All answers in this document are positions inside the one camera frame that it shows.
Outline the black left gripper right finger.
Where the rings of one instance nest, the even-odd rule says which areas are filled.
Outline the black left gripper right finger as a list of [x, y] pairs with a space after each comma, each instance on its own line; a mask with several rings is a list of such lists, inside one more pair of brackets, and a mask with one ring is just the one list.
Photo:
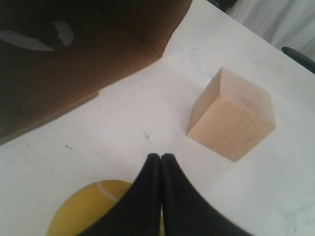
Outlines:
[[161, 157], [161, 192], [166, 236], [241, 236], [243, 230], [216, 211], [198, 193], [175, 156]]

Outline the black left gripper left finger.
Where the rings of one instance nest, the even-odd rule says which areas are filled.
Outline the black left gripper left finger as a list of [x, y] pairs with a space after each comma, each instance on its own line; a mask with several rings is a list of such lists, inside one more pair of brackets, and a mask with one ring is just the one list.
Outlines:
[[161, 218], [160, 157], [148, 154], [122, 198], [81, 236], [158, 236]]

